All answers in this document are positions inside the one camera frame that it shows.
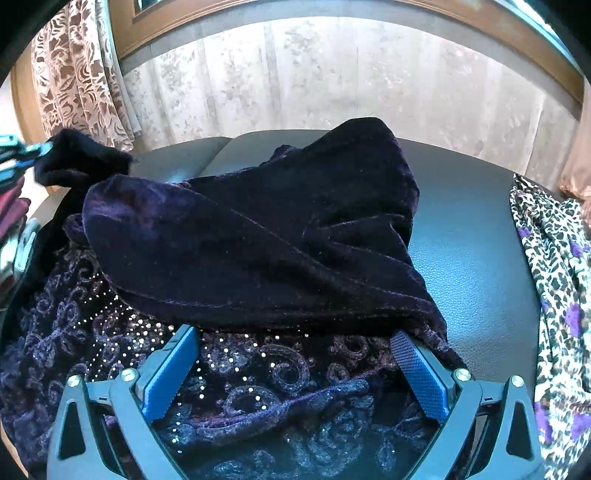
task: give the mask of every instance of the beige curtain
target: beige curtain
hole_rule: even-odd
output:
[[[108,147],[133,149],[139,124],[119,71],[107,0],[72,0],[37,34],[31,61],[47,138],[69,127]]]

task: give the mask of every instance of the dark purple clothing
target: dark purple clothing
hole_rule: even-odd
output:
[[[349,121],[260,167],[168,185],[78,135],[37,172],[73,189],[4,333],[0,414],[25,465],[46,461],[68,375],[136,367],[189,323],[200,359],[155,428],[191,476],[402,477],[437,426],[389,337],[463,363],[408,256],[418,189],[388,128]]]

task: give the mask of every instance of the lace curtain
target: lace curtain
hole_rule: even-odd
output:
[[[64,127],[130,151],[139,123],[115,53],[107,0],[72,0],[32,43],[33,83],[47,138]]]

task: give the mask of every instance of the animal print clothing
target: animal print clothing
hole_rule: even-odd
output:
[[[591,436],[591,244],[574,199],[515,175],[510,204],[540,296],[534,408],[545,478],[563,480]]]

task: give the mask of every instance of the sequined fabric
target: sequined fabric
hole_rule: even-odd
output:
[[[121,302],[92,252],[70,244],[19,330],[0,359],[0,415],[36,470],[66,379],[137,368],[175,327]],[[155,428],[191,478],[345,479],[368,469],[401,477],[436,424],[408,393],[387,338],[211,331]]]

